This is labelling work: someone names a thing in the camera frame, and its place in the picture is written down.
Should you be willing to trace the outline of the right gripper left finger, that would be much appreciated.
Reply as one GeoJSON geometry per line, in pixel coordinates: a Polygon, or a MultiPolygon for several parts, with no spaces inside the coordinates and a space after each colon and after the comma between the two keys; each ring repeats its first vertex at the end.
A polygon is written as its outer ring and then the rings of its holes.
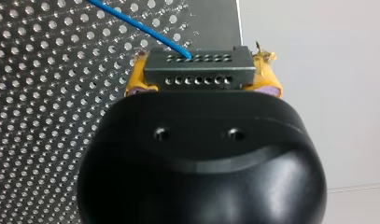
{"type": "Polygon", "coordinates": [[[144,68],[147,62],[148,54],[144,51],[139,51],[134,58],[134,69],[126,86],[125,96],[135,95],[145,91],[158,91],[157,85],[146,83],[144,68]]]}

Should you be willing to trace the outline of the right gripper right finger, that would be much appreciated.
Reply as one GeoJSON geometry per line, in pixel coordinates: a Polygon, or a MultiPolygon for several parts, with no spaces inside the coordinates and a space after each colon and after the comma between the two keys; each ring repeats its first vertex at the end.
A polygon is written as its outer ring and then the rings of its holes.
{"type": "Polygon", "coordinates": [[[252,60],[256,67],[254,80],[251,84],[244,86],[246,91],[256,91],[281,98],[283,87],[277,79],[271,66],[276,59],[274,52],[267,51],[256,43],[257,52],[252,54],[252,60]]]}

